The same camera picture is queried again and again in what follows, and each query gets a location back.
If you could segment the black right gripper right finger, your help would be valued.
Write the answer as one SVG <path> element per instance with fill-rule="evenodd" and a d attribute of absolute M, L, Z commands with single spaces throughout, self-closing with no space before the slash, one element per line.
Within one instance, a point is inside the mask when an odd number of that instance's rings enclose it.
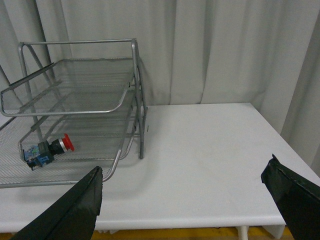
<path fill-rule="evenodd" d="M 296 240 L 320 238 L 320 187 L 281 164 L 275 155 L 260 175 Z"/>

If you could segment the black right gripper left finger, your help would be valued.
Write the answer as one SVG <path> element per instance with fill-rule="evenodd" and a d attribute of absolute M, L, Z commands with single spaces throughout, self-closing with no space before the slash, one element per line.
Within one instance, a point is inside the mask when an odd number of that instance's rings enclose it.
<path fill-rule="evenodd" d="M 96 166 L 13 240 L 89 240 L 100 215 L 103 170 Z"/>

